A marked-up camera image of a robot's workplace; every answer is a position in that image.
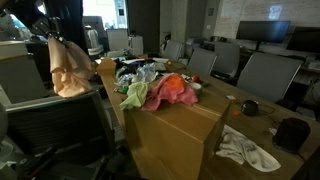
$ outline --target crumpled fabric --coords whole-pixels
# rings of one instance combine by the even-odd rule
[[[187,86],[185,80],[178,74],[163,78],[159,84],[147,95],[147,101],[142,110],[157,110],[161,100],[168,100],[171,104],[183,102],[189,106],[198,102],[193,89]]]
[[[48,39],[50,71],[54,92],[62,97],[74,97],[92,90],[89,79],[94,69],[88,55],[73,42],[67,47],[53,37]]]
[[[230,158],[239,164],[247,161],[252,167],[262,172],[271,172],[281,167],[280,163],[256,143],[240,132],[225,125],[222,132],[223,141],[218,156]]]
[[[141,107],[146,101],[148,90],[148,83],[136,82],[131,84],[127,92],[128,98],[119,105],[120,109],[123,111],[124,109]]]

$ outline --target wooden table surface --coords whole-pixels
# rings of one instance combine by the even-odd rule
[[[126,125],[124,114],[122,111],[120,111],[119,104],[126,99],[126,95],[113,92],[113,89],[116,87],[114,84],[114,67],[114,62],[106,59],[103,60],[98,66],[97,71],[102,78],[120,126],[125,133]],[[171,72],[184,73],[186,75],[199,75],[203,81],[209,84],[207,87],[203,88],[203,93],[199,98],[198,104],[203,107],[207,107],[209,109],[217,108],[216,105],[212,103],[212,101],[214,101],[214,98],[212,97],[220,96],[226,98],[227,95],[233,95],[237,99],[237,103],[231,105],[227,115],[226,124],[254,141],[257,145],[275,157],[281,164],[281,168],[278,170],[265,173],[254,169],[248,163],[239,165],[231,159],[213,156],[206,167],[201,171],[200,179],[290,179],[302,166],[303,160],[298,155],[286,153],[272,145],[272,134],[269,133],[269,128],[274,126],[273,120],[276,122],[281,122],[282,119],[295,117],[302,119],[309,124],[311,133],[300,149],[300,154],[305,159],[308,159],[320,145],[320,123],[318,122],[312,121],[305,116],[282,108],[262,98],[253,96],[238,89],[237,87],[226,84],[215,78],[203,75],[201,73],[193,73],[190,70],[184,69],[183,65],[181,64],[174,63],[171,67],[167,67],[167,69],[169,69]],[[240,111],[242,103],[248,99],[258,101],[259,109],[267,112],[274,110],[273,113],[270,115],[264,115],[263,113],[260,113],[259,115],[253,117],[248,117],[240,113],[239,116],[234,116],[234,111]],[[139,158],[138,154],[136,154],[135,157],[135,152],[132,153],[138,167],[151,167],[150,164],[148,165],[150,162],[144,162],[145,159],[141,157]]]

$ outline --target desk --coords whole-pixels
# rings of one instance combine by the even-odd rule
[[[126,132],[126,124],[125,118],[122,111],[119,109],[119,104],[126,98],[125,95],[115,94],[112,92],[112,89],[115,87],[114,85],[114,63],[109,62],[109,60],[104,60],[98,67],[97,71],[100,74],[104,86],[107,90],[109,99],[111,104],[115,110],[118,121]],[[281,121],[284,118],[296,117],[302,120],[307,121],[307,123],[311,127],[311,133],[302,146],[300,150],[300,154],[305,158],[309,158],[311,154],[316,150],[316,148],[320,144],[320,124],[315,121],[310,121],[308,118],[301,116],[295,112],[289,111],[285,108],[282,108],[276,104],[270,103],[266,100],[263,100],[259,97],[250,95],[244,91],[239,90],[236,87],[233,87],[229,84],[226,84],[222,81],[219,81],[215,78],[203,75],[201,73],[197,73],[200,75],[202,80],[207,81],[210,85],[209,87],[203,90],[203,94],[201,95],[198,104],[202,107],[208,109],[215,109],[215,105],[212,103],[214,99],[212,97],[221,97],[225,98],[226,95],[233,95],[237,98],[238,104],[232,105],[228,111],[226,116],[226,124],[241,132],[245,136],[247,136],[252,141],[256,142],[261,148],[266,150],[272,156],[274,156],[282,165],[282,167],[274,172],[270,173],[262,173],[254,168],[252,168],[249,164],[245,163],[244,165],[239,165],[236,162],[227,159],[221,158],[218,156],[213,156],[201,169],[199,179],[290,179],[296,171],[302,166],[303,161],[297,155],[292,155],[286,153],[284,151],[278,150],[272,145],[272,135],[265,135],[265,131],[268,131],[270,127],[272,127],[272,120],[268,116],[257,115],[254,117],[247,117],[243,114],[240,114],[238,117],[233,116],[233,112],[235,110],[240,111],[241,103],[247,99],[253,99],[260,102],[265,106],[274,108],[275,111],[270,115],[276,121]],[[158,179],[165,179],[166,177],[162,177],[162,174],[158,174],[155,169],[161,167],[161,163],[149,163],[151,161],[146,161],[144,158],[138,155],[138,153],[134,150],[132,151],[134,159],[137,163],[137,166],[140,170],[142,177],[158,177]],[[153,169],[153,172],[143,171],[145,167],[150,167]]]

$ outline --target green cloth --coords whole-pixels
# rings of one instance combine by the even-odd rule
[[[141,107],[146,101],[148,90],[148,83],[136,82],[131,84],[127,92],[128,98],[119,105],[120,109],[124,110],[132,109],[133,107]]]

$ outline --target cup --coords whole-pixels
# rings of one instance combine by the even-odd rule
[[[202,86],[199,83],[191,82],[189,83],[189,87],[194,90],[194,93],[196,94],[197,98],[199,98],[201,92],[202,92]]]

